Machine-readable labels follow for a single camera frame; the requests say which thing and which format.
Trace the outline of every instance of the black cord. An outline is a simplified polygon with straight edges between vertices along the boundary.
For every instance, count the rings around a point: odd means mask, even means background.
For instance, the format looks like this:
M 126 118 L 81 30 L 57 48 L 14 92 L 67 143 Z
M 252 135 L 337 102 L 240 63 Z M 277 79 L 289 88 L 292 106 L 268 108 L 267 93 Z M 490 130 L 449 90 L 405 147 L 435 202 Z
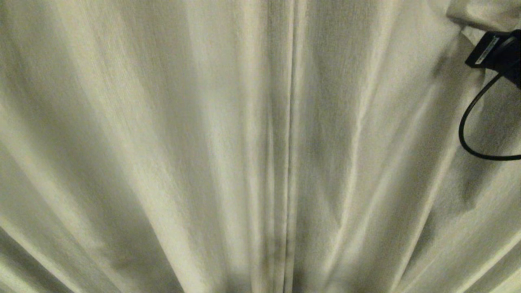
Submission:
M 470 111 L 472 111 L 472 108 L 476 105 L 476 103 L 479 101 L 479 99 L 495 84 L 496 81 L 498 81 L 503 75 L 514 68 L 514 66 L 519 64 L 519 61 L 521 59 L 518 59 L 516 62 L 514 62 L 512 65 L 510 65 L 506 70 L 504 70 L 501 73 L 498 73 L 491 81 L 489 81 L 485 87 L 478 93 L 478 95 L 472 100 L 472 102 L 467 107 L 467 110 L 465 110 L 465 113 L 463 114 L 463 117 L 461 117 L 460 121 L 460 129 L 459 129 L 459 137 L 460 137 L 460 143 L 461 146 L 470 154 L 482 158 L 485 160 L 492 160 L 492 161 L 514 161 L 514 160 L 521 160 L 521 154 L 520 155 L 512 155 L 512 156 L 492 156 L 492 155 L 485 155 L 476 152 L 475 150 L 471 149 L 467 142 L 465 141 L 465 136 L 463 134 L 463 129 L 465 128 L 465 122 L 467 122 L 468 115 L 470 114 Z

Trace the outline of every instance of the white cloth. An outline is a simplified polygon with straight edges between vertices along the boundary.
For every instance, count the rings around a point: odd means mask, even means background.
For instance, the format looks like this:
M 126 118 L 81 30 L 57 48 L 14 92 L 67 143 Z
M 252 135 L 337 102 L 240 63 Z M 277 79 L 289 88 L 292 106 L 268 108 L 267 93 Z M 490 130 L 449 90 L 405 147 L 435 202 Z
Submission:
M 457 127 L 520 11 L 1 1 L 0 289 L 519 292 L 521 165 Z M 519 153 L 496 93 L 469 141 Z

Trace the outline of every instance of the sticker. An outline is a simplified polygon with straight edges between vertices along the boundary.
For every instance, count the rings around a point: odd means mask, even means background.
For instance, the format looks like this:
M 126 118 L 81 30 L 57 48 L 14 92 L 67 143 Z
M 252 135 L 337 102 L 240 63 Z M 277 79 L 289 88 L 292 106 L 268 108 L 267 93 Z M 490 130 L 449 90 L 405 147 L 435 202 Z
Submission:
M 481 56 L 479 56 L 479 58 L 476 60 L 476 65 L 481 64 L 481 62 L 483 62 L 483 60 L 485 60 L 485 58 L 487 58 L 488 54 L 490 53 L 490 51 L 492 51 L 492 48 L 494 48 L 494 46 L 496 45 L 496 43 L 498 41 L 499 41 L 499 37 L 498 36 L 494 36 L 494 38 L 492 38 L 492 41 L 490 41 L 490 43 L 487 46 L 487 48 L 485 48 L 483 53 L 481 53 Z

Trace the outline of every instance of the black cable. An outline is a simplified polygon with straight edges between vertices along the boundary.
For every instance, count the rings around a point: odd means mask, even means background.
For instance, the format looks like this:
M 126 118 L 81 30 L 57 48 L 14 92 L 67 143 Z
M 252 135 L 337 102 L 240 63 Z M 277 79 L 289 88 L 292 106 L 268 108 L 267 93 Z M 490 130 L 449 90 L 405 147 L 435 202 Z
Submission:
M 476 152 L 475 150 L 471 149 L 468 146 L 467 142 L 465 141 L 465 136 L 463 134 L 463 129 L 465 128 L 465 122 L 467 122 L 468 115 L 470 114 L 470 111 L 472 111 L 472 108 L 474 108 L 474 106 L 479 101 L 479 99 L 495 84 L 495 82 L 498 81 L 501 77 L 503 77 L 503 75 L 507 71 L 511 70 L 512 68 L 514 68 L 514 66 L 518 65 L 520 60 L 521 59 L 518 59 L 516 62 L 514 62 L 510 66 L 508 66 L 508 68 L 506 70 L 504 70 L 501 73 L 498 73 L 496 76 L 494 76 L 494 78 L 491 81 L 489 81 L 483 87 L 483 89 L 481 89 L 481 91 L 478 93 L 478 95 L 472 100 L 472 102 L 467 107 L 467 110 L 465 110 L 465 113 L 463 114 L 463 117 L 461 117 L 460 129 L 459 129 L 459 132 L 458 132 L 459 137 L 460 137 L 461 146 L 467 152 L 469 152 L 470 154 L 472 154 L 472 155 L 474 155 L 474 156 L 476 156 L 478 158 L 482 158 L 482 159 L 485 159 L 485 160 L 492 160 L 492 161 L 521 160 L 521 154 L 520 155 L 512 155 L 512 156 L 492 156 L 492 155 L 485 155 L 485 154 L 478 153 L 478 152 Z

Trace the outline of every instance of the black device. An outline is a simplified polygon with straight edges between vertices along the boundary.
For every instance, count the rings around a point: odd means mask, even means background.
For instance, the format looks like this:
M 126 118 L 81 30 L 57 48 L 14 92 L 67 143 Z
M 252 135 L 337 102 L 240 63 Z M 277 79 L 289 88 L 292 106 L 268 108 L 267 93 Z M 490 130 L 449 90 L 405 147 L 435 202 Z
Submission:
M 493 161 L 521 160 L 520 155 L 495 156 L 474 151 L 465 141 L 464 128 L 467 117 L 479 99 L 498 81 L 505 77 L 521 89 L 521 30 L 512 32 L 486 32 L 469 55 L 465 63 L 472 68 L 487 68 L 497 71 L 498 74 L 472 100 L 463 114 L 458 136 L 462 147 L 470 154 Z

